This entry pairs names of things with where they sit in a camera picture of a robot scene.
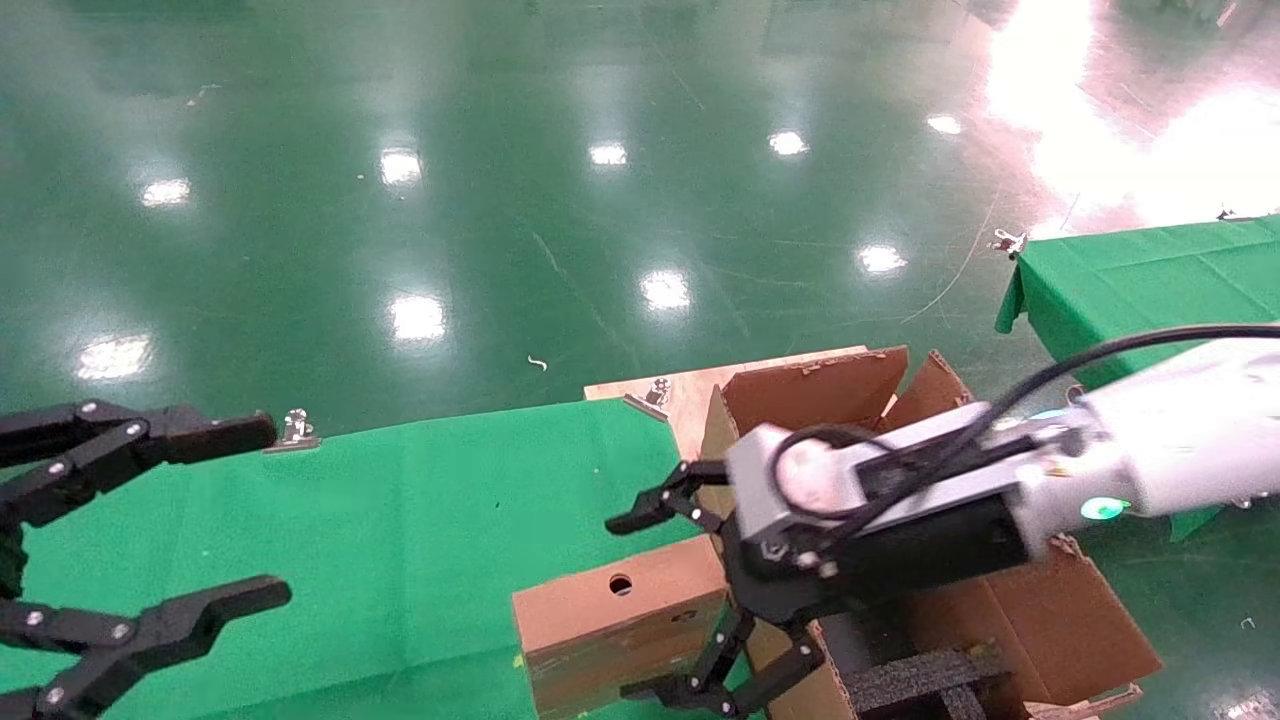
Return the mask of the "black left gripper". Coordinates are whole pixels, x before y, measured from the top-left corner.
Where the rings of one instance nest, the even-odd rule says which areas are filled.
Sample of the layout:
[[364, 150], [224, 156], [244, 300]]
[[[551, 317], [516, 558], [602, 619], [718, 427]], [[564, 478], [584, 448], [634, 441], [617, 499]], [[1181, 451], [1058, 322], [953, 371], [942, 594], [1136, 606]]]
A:
[[[189, 405], [138, 411], [84, 400], [1, 419], [6, 524], [46, 527], [161, 464], [195, 464], [276, 442], [265, 413], [211, 419]], [[76, 662], [44, 684], [5, 691], [5, 719], [100, 719], [148, 674], [206, 656], [228, 623], [292, 601], [289, 584], [260, 575], [178, 596], [134, 618], [14, 601], [23, 592], [24, 532], [1, 525], [3, 644], [68, 653]]]

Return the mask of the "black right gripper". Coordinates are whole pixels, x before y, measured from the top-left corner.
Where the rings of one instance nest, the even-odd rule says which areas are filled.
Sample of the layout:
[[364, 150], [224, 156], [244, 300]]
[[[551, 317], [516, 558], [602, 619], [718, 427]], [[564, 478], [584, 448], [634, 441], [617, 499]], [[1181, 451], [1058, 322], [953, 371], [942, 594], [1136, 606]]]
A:
[[730, 588], [737, 605], [746, 609], [732, 606], [724, 612], [690, 670], [623, 685], [622, 700], [654, 700], [667, 708], [748, 719], [826, 661], [814, 637], [801, 628], [790, 635], [792, 644], [781, 656], [730, 689], [724, 680], [754, 633], [756, 618], [776, 626], [801, 626], [1032, 559], [1004, 498], [992, 496], [858, 537], [835, 550], [836, 574], [823, 578], [815, 570], [765, 560], [759, 544], [741, 538], [733, 514], [723, 520], [696, 501], [703, 486], [728, 483], [724, 461], [680, 461], [662, 483], [639, 492], [628, 511], [605, 521], [613, 536], [637, 533], [676, 516], [707, 534], [719, 533]]

